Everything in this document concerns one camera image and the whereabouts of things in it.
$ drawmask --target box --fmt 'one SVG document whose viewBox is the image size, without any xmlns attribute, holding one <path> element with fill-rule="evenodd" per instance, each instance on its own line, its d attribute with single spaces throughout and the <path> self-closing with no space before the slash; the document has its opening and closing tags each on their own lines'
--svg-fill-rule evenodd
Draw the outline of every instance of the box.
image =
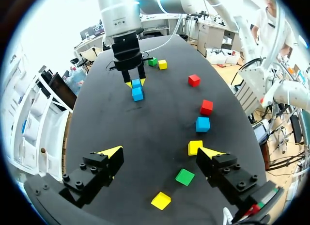
<svg viewBox="0 0 310 225">
<path fill-rule="evenodd" d="M 222 51 L 224 52 L 225 56 L 226 56 L 226 61 L 225 63 L 227 64 L 237 64 L 238 60 L 240 59 L 240 53 L 238 51 L 235 50 L 230 50 L 230 49 L 222 49 Z"/>
<path fill-rule="evenodd" d="M 216 54 L 211 48 L 207 48 L 206 59 L 210 64 L 225 64 L 227 57 L 222 52 Z"/>
</svg>

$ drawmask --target table surface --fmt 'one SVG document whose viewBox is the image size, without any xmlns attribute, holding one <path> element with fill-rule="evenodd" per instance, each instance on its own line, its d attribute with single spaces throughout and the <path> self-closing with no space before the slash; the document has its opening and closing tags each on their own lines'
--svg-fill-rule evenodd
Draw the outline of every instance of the table surface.
<svg viewBox="0 0 310 225">
<path fill-rule="evenodd" d="M 140 49 L 155 48 L 169 36 L 140 41 Z M 187 155 L 190 140 L 203 140 L 204 147 L 231 152 L 250 173 L 266 182 L 264 161 L 253 129 L 240 103 L 227 84 L 198 51 L 178 36 L 150 53 L 166 59 L 168 69 L 145 64 L 144 100 L 134 102 L 131 90 L 117 70 L 105 71 L 112 50 L 94 62 L 78 95 L 66 150 L 68 173 L 78 168 L 82 157 L 122 145 L 124 164 L 108 188 L 103 188 L 83 209 L 114 224 L 222 224 L 223 208 L 234 215 L 218 188 L 212 188 Z M 131 78 L 138 77 L 136 69 Z M 191 74 L 201 78 L 192 88 Z M 211 129 L 195 132 L 203 99 L 214 103 Z M 189 186 L 175 181 L 181 168 L 195 174 Z M 151 200 L 163 192 L 171 203 L 159 210 Z"/>
</svg>

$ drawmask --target computer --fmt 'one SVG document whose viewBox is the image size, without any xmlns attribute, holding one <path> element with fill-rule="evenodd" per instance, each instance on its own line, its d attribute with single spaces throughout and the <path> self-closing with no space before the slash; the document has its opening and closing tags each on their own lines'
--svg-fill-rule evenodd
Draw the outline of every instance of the computer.
<svg viewBox="0 0 310 225">
<path fill-rule="evenodd" d="M 93 29 L 93 32 L 94 32 L 94 35 L 95 36 L 99 36 L 100 34 L 104 33 L 104 29 L 103 29 L 103 25 L 97 25 L 94 29 Z"/>
</svg>

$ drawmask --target bolt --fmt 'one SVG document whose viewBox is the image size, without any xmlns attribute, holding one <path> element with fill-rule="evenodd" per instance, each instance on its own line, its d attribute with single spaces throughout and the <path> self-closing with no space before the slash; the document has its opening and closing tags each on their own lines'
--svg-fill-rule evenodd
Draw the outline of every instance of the bolt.
<svg viewBox="0 0 310 225">
<path fill-rule="evenodd" d="M 244 181 L 240 181 L 238 184 L 237 184 L 237 188 L 238 189 L 243 189 L 247 184 L 244 182 Z"/>
<path fill-rule="evenodd" d="M 64 181 L 69 181 L 70 180 L 69 175 L 67 175 L 66 173 L 62 175 L 62 178 L 63 178 Z"/>
<path fill-rule="evenodd" d="M 97 173 L 97 168 L 96 168 L 96 167 L 91 167 L 91 172 L 92 172 L 93 174 Z"/>
<path fill-rule="evenodd" d="M 230 168 L 224 168 L 224 173 L 229 173 L 231 170 L 230 170 Z"/>
<path fill-rule="evenodd" d="M 239 169 L 241 168 L 241 166 L 240 166 L 240 164 L 235 164 L 234 168 L 235 168 L 236 170 L 239 170 Z"/>
<path fill-rule="evenodd" d="M 257 178 L 258 178 L 257 175 L 253 175 L 253 176 L 251 177 L 251 181 L 257 181 Z"/>
<path fill-rule="evenodd" d="M 85 170 L 86 169 L 86 165 L 84 163 L 80 163 L 79 168 L 81 170 Z"/>
<path fill-rule="evenodd" d="M 84 185 L 83 185 L 82 182 L 76 181 L 76 188 L 77 188 L 77 189 L 81 190 L 81 189 L 83 189 L 83 187 L 84 187 Z"/>
</svg>

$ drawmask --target wall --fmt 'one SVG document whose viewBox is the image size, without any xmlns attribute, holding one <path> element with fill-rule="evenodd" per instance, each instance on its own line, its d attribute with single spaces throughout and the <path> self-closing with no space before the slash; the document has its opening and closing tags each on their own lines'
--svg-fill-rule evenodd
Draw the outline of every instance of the wall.
<svg viewBox="0 0 310 225">
<path fill-rule="evenodd" d="M 36 73 L 46 65 L 62 76 L 81 42 L 80 31 L 100 18 L 96 0 L 39 0 L 20 24 L 9 55 L 19 44 L 29 60 L 27 71 Z"/>
</svg>

